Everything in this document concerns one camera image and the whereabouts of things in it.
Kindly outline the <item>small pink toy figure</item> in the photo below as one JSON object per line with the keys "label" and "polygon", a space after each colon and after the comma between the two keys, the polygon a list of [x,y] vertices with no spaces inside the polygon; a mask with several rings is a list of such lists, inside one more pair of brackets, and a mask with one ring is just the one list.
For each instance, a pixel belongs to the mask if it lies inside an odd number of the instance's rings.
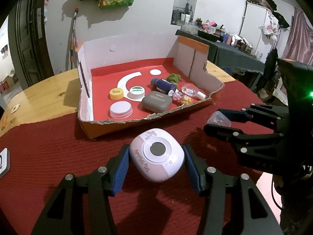
{"label": "small pink toy figure", "polygon": [[193,102],[193,99],[190,96],[183,94],[179,91],[176,91],[173,94],[172,99],[173,99],[173,102],[179,106],[190,105]]}

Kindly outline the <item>pink My Melody compact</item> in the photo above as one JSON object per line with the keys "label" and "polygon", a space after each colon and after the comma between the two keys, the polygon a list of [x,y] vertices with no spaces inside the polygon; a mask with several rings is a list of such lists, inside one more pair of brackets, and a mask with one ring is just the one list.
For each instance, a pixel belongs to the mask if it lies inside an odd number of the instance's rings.
{"label": "pink My Melody compact", "polygon": [[181,145],[167,131],[153,128],[130,144],[130,157],[139,172],[154,183],[172,178],[185,161]]}

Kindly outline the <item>green fuzzy ball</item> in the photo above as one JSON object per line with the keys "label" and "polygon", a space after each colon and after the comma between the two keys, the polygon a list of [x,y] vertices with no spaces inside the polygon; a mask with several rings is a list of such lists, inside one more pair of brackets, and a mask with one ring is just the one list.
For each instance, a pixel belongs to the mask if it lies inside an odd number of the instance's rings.
{"label": "green fuzzy ball", "polygon": [[178,83],[181,79],[181,76],[179,74],[176,73],[171,73],[167,78],[166,81],[175,85],[176,87],[178,86]]}

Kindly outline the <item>grey eye shadow case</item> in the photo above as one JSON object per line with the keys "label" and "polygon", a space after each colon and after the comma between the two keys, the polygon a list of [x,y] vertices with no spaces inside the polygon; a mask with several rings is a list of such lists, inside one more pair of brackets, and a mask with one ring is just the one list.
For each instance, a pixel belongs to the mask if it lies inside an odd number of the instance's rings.
{"label": "grey eye shadow case", "polygon": [[172,104],[172,98],[164,93],[152,91],[142,99],[142,107],[154,113],[166,112]]}

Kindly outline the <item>dark blue bottle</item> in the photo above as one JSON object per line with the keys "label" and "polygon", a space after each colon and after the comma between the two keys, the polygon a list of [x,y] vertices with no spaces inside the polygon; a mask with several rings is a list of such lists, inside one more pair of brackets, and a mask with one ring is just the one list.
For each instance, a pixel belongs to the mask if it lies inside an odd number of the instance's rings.
{"label": "dark blue bottle", "polygon": [[177,89],[176,85],[164,80],[164,79],[158,79],[158,78],[152,78],[151,84],[161,93],[169,94],[174,93]]}

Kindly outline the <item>white green Cestbon cap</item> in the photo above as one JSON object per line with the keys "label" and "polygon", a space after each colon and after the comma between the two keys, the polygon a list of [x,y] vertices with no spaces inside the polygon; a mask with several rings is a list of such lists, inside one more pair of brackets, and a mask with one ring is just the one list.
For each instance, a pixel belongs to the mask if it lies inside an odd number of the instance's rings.
{"label": "white green Cestbon cap", "polygon": [[130,88],[128,92],[128,97],[133,100],[141,101],[145,97],[145,88],[141,86],[134,86]]}

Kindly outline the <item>red knitted table cloth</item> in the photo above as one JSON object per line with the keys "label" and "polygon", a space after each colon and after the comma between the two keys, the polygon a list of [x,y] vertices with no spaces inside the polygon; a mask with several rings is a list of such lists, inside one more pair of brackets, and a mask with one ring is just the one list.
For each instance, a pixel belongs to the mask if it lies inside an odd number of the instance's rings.
{"label": "red knitted table cloth", "polygon": [[[197,156],[220,172],[253,181],[260,171],[237,163],[231,145],[208,137],[203,127],[217,109],[240,110],[258,104],[259,98],[239,81],[226,83],[216,104],[180,115],[89,139],[75,114],[25,124],[1,137],[10,152],[10,170],[1,178],[1,209],[18,234],[30,234],[45,203],[69,173],[89,174],[106,165],[124,144],[152,128],[169,132],[180,144],[189,144]],[[195,234],[204,199],[191,187],[181,169],[163,183],[146,180],[130,164],[122,190],[110,199],[119,234]]]}

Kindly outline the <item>dark cloth side table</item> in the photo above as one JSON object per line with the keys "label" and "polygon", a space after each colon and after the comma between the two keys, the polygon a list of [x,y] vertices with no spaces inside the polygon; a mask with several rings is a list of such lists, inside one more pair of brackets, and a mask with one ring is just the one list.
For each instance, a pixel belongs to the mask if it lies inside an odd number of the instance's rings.
{"label": "dark cloth side table", "polygon": [[177,36],[187,37],[209,46],[208,61],[221,69],[239,69],[241,71],[255,72],[263,74],[265,64],[245,54],[235,47],[222,42],[213,42],[199,37],[196,34],[184,30],[177,30]]}

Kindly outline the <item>pink curtain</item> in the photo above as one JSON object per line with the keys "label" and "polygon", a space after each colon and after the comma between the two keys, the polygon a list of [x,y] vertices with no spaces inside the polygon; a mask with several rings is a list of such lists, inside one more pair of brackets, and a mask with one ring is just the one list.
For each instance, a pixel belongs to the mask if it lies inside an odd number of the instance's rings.
{"label": "pink curtain", "polygon": [[294,9],[291,31],[282,58],[312,66],[312,28],[303,11]]}

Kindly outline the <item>clear round bottle white cap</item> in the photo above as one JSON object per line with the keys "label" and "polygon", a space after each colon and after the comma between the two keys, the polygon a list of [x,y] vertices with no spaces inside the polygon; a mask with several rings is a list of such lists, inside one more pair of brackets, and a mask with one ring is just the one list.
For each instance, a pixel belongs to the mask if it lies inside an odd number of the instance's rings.
{"label": "clear round bottle white cap", "polygon": [[206,94],[201,92],[198,87],[190,83],[183,85],[181,87],[181,91],[190,97],[196,97],[200,100],[206,99]]}

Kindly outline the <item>white square device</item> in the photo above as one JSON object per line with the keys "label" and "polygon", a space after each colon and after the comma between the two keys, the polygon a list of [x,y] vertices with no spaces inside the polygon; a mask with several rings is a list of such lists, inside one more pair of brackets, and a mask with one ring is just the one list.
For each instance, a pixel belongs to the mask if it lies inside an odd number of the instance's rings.
{"label": "white square device", "polygon": [[0,178],[2,178],[10,170],[10,151],[7,148],[0,153],[0,162]]}

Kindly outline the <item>white cabinet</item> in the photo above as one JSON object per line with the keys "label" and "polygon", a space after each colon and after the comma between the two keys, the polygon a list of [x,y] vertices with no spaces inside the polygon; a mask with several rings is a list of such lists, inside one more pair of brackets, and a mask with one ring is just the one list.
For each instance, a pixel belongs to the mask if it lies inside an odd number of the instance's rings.
{"label": "white cabinet", "polygon": [[266,0],[246,0],[240,36],[251,44],[251,54],[263,63],[277,42],[278,19]]}

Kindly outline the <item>pink round jar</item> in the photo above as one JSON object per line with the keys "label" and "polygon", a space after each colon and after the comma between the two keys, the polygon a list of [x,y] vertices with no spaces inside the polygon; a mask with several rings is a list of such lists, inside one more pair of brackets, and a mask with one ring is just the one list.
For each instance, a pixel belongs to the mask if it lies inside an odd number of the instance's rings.
{"label": "pink round jar", "polygon": [[125,119],[132,115],[132,104],[128,101],[117,101],[110,106],[110,116],[114,119]]}

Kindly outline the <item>red cardboard box tray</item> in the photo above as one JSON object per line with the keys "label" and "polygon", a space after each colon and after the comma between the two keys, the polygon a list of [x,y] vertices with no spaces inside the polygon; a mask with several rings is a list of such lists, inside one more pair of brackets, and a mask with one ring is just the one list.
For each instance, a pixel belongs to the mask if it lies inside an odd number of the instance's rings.
{"label": "red cardboard box tray", "polygon": [[[140,33],[104,37],[86,41],[76,50],[78,77],[81,83],[78,120],[90,139],[128,127],[168,118],[185,111],[215,103],[224,84],[207,68],[209,46],[191,38]],[[142,108],[141,98],[132,98],[132,87],[145,93],[154,90],[152,78],[181,76],[180,86],[190,83],[206,98],[194,98],[191,104],[172,104],[167,111],[155,113]],[[127,118],[113,118],[110,91],[121,88],[123,100],[132,106]]]}

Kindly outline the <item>dark wooden door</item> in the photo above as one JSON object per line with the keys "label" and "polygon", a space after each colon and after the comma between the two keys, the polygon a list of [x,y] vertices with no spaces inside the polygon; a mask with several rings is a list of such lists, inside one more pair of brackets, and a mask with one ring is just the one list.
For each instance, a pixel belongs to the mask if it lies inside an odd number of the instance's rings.
{"label": "dark wooden door", "polygon": [[54,76],[44,21],[45,0],[18,0],[8,15],[8,41],[23,90]]}

